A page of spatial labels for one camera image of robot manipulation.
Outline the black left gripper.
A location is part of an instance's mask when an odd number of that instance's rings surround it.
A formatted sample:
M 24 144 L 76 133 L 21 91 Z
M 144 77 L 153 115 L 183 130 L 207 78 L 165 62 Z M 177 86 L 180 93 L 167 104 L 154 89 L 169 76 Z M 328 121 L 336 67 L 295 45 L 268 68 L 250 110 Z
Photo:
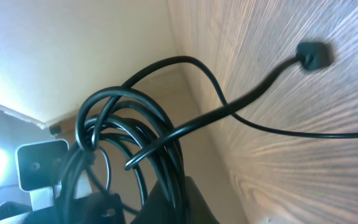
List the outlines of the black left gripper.
M 194 180 L 187 176 L 186 187 L 189 199 L 181 218 L 175 216 L 163 196 L 160 184 L 156 183 L 140 213 L 132 223 L 194 223 L 213 224 L 219 221 L 208 207 Z M 75 199 L 70 212 L 70 223 L 125 223 L 124 207 L 118 194 L 113 195 L 113 204 L 102 199 L 100 193 Z M 0 206 L 0 223 L 62 223 L 63 210 L 54 206 L 33 211 L 28 205 L 6 202 Z

